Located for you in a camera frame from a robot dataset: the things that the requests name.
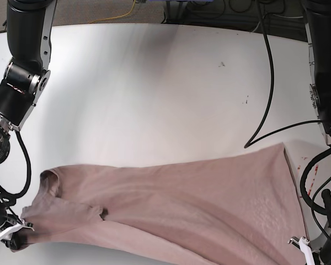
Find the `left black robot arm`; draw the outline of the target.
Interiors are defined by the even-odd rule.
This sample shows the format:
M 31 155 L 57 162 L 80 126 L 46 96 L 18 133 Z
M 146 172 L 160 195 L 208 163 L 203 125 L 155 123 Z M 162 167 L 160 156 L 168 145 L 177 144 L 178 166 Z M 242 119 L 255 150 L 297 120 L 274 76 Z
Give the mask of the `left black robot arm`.
M 324 215 L 331 229 L 331 191 L 326 187 L 331 182 L 331 177 L 313 195 L 309 195 L 306 189 L 306 180 L 311 169 L 331 155 L 331 1 L 302 1 L 302 6 L 305 10 L 311 64 L 311 99 L 329 148 L 308 163 L 302 173 L 299 189 L 313 220 L 317 220 L 317 214 Z M 290 242 L 303 253 L 306 264 L 331 264 L 331 232 L 326 232 L 321 224 L 317 226 L 326 239 L 318 249 L 311 249 L 310 241 L 305 237 L 293 237 Z

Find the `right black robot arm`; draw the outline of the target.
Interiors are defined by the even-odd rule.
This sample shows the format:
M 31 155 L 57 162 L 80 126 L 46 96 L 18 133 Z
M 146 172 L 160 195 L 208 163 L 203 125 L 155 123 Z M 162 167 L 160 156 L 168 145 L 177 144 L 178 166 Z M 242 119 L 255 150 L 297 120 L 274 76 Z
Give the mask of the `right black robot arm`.
M 36 107 L 51 72 L 51 29 L 56 1 L 8 1 L 7 41 L 12 58 L 0 83 L 0 164 L 10 152 L 10 132 L 14 132 L 26 162 L 23 189 L 10 193 L 0 185 L 0 242 L 18 250 L 17 232 L 32 229 L 13 210 L 31 184 L 31 162 L 20 131 Z

